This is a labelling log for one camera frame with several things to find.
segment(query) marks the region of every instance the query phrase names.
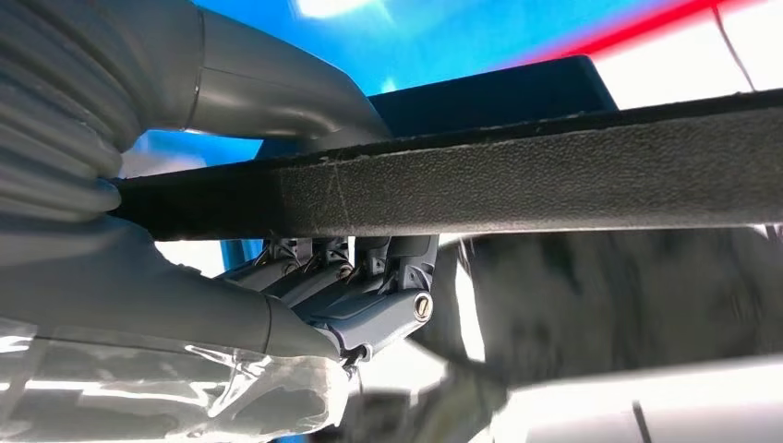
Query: metal bolt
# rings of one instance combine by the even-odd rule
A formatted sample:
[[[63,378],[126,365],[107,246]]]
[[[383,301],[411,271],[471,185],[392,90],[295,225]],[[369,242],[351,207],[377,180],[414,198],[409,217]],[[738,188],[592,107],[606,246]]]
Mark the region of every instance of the metal bolt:
[[[421,294],[416,298],[416,319],[418,321],[427,321],[432,316],[432,300],[429,296]]]

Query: clear plastic film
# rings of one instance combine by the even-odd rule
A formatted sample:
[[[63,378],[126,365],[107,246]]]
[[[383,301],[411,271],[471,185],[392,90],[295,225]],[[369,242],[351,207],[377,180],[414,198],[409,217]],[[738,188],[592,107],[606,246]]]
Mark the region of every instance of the clear plastic film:
[[[259,442],[339,423],[347,401],[327,358],[45,332],[0,318],[4,442]]]

